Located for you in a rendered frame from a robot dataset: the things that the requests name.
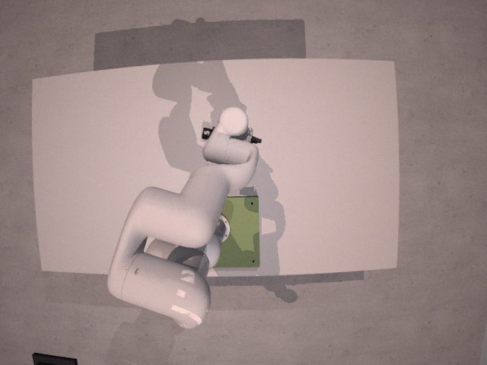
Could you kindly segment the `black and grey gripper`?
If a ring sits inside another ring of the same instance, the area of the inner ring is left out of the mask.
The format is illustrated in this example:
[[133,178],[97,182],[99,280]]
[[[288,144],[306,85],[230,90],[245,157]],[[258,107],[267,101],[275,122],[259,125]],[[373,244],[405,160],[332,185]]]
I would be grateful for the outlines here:
[[[250,126],[248,126],[248,127],[249,127],[249,130],[253,132],[252,128]],[[257,144],[257,143],[261,143],[262,139],[256,138],[253,135],[252,136],[248,135],[243,141],[247,141],[249,143]]]

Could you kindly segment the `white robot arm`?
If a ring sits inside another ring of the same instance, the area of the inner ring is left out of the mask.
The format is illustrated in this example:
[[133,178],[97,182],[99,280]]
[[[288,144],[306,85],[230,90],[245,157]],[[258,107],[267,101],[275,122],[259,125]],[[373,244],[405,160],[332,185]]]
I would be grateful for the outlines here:
[[[108,272],[113,296],[172,317],[185,329],[205,320],[211,304],[208,270],[230,233],[222,208],[227,195],[247,186],[256,172],[259,149],[243,141],[252,134],[247,114],[228,107],[202,149],[204,159],[216,164],[197,168],[181,193],[153,186],[140,192]],[[156,239],[145,254],[148,236]]]

